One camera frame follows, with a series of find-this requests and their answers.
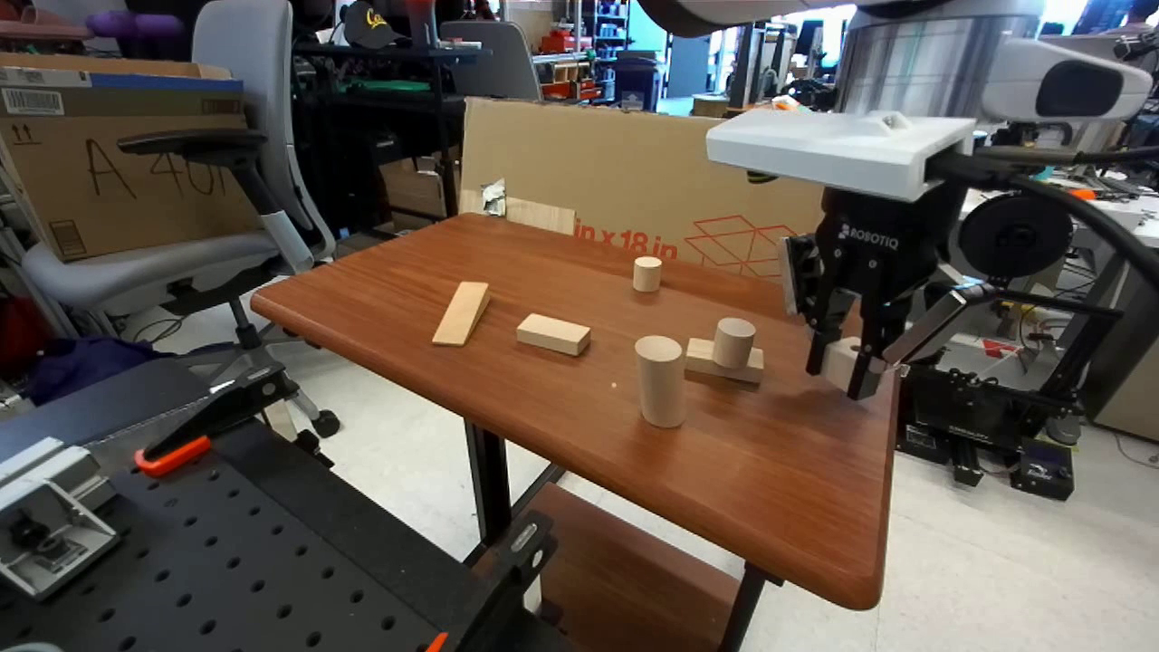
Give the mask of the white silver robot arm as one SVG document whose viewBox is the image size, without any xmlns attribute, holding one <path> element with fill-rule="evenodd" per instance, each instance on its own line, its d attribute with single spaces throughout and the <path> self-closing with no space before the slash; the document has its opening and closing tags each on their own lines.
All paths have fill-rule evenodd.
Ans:
<svg viewBox="0 0 1159 652">
<path fill-rule="evenodd" d="M 859 0 L 831 109 L 748 109 L 708 131 L 715 164 L 823 187 L 819 226 L 785 242 L 790 277 L 811 370 L 825 364 L 843 318 L 862 318 L 854 397 L 876 389 L 913 294 L 953 236 L 975 242 L 970 269 L 989 277 L 1033 275 L 1068 245 L 1068 194 L 1033 194 L 1019 170 L 975 150 L 975 131 L 1109 123 L 1153 89 L 1118 59 L 1042 40 L 1039 2 Z"/>
</svg>

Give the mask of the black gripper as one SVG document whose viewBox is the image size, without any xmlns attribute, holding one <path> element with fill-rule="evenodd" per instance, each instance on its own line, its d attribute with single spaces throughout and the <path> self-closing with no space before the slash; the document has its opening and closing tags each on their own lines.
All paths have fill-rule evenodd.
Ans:
<svg viewBox="0 0 1159 652">
<path fill-rule="evenodd" d="M 823 191 L 823 219 L 809 236 L 790 236 L 792 309 L 811 327 L 809 373 L 819 376 L 825 351 L 843 335 L 843 318 L 862 298 L 862 341 L 849 381 L 850 397 L 869 397 L 879 382 L 885 351 L 907 333 L 913 294 L 947 255 L 959 219 L 965 187 L 940 185 L 918 202 L 862 191 Z"/>
</svg>

